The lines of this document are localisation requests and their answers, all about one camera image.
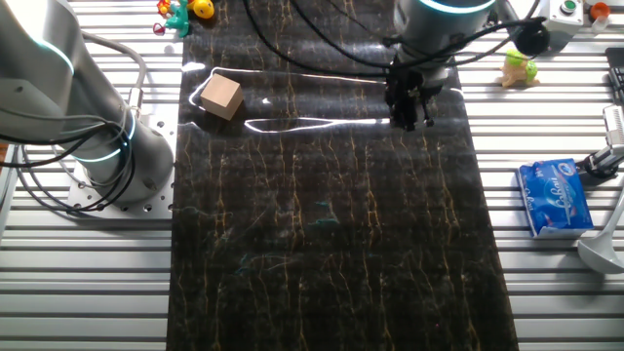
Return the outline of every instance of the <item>green toy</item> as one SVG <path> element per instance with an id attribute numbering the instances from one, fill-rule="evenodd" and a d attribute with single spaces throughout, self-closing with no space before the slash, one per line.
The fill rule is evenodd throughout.
<path id="1" fill-rule="evenodd" d="M 509 88 L 518 81 L 527 84 L 537 84 L 537 65 L 525 55 L 515 49 L 507 51 L 505 65 L 501 68 L 504 74 L 503 87 Z"/>
<path id="2" fill-rule="evenodd" d="M 186 7 L 188 6 L 188 0 L 179 0 L 179 6 L 172 4 L 172 10 L 174 15 L 167 19 L 165 27 L 179 30 L 179 37 L 183 38 L 188 34 L 188 12 Z"/>

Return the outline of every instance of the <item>tissue pack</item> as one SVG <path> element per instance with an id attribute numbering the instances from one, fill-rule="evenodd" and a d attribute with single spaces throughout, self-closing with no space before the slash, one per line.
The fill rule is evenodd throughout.
<path id="1" fill-rule="evenodd" d="M 594 228 L 574 160 L 521 166 L 518 181 L 533 238 L 574 237 Z"/>

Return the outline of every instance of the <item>yellow rubber duck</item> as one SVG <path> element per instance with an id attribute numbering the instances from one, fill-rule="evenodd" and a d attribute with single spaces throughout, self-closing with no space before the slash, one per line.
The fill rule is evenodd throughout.
<path id="1" fill-rule="evenodd" d="M 211 0 L 190 0 L 186 6 L 188 10 L 193 10 L 198 18 L 208 20 L 215 15 L 215 6 Z"/>

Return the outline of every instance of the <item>control box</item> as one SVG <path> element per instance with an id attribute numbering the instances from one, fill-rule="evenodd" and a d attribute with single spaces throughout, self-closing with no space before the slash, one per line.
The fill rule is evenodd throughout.
<path id="1" fill-rule="evenodd" d="M 581 0 L 542 0 L 539 15 L 546 18 L 544 26 L 550 31 L 550 47 L 563 49 L 583 27 Z"/>

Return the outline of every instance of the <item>dark marble-pattern mat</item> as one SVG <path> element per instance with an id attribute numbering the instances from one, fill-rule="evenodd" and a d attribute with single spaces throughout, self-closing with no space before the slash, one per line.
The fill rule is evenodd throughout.
<path id="1" fill-rule="evenodd" d="M 392 57 L 327 2 L 300 2 L 346 48 Z M 363 69 L 288 0 L 252 4 L 293 57 Z M 391 1 L 338 4 L 392 32 Z M 215 6 L 184 39 L 168 349 L 516 350 L 456 71 L 436 126 L 404 133 L 382 83 L 301 74 L 240 1 Z M 212 71 L 243 87 L 231 122 L 199 107 Z"/>

